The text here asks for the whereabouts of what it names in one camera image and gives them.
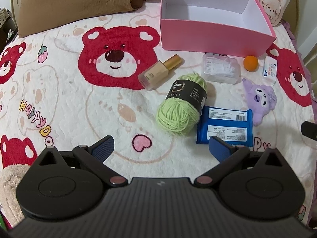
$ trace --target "red bear face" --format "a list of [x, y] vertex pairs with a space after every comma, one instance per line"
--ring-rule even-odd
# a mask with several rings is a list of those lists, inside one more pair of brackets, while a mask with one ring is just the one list
[[160, 36], [149, 26], [92, 28], [83, 37], [78, 68], [97, 86], [143, 89], [137, 76], [157, 62], [153, 47]]
[[16, 63], [26, 48], [26, 43], [8, 47], [0, 60], [0, 84], [4, 84], [14, 74]]
[[286, 48], [279, 49], [275, 44], [266, 53], [277, 60], [277, 79], [289, 99], [303, 107], [311, 105], [309, 87], [298, 55]]
[[3, 168], [19, 164], [30, 166], [37, 158], [35, 148], [29, 138], [25, 138], [23, 141], [17, 138], [8, 140], [6, 135], [2, 135], [0, 151]]

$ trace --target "wet wipes pack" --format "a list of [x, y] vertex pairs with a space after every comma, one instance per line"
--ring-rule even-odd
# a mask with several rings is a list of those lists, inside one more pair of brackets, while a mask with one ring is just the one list
[[267, 56], [263, 67], [263, 82], [267, 86], [273, 86], [276, 82], [277, 60]]
[[252, 111], [204, 106], [197, 124], [196, 144], [208, 144], [211, 136], [231, 145], [253, 146]]

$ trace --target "small orange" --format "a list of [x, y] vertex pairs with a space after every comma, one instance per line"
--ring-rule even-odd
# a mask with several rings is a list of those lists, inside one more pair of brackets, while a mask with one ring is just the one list
[[252, 55], [247, 56], [243, 60], [244, 68], [249, 72], [255, 71], [258, 64], [259, 64], [259, 60], [255, 56], [252, 56]]

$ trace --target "barcode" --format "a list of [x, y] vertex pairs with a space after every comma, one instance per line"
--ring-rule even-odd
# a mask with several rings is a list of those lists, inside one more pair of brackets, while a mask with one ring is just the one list
[[236, 121], [245, 121], [245, 115], [236, 115]]

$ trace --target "strawberry print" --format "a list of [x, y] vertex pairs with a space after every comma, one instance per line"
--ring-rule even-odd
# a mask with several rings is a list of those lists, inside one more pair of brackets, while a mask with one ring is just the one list
[[43, 63], [46, 61], [46, 59], [47, 59], [47, 47], [42, 45], [37, 55], [37, 61], [39, 63]]

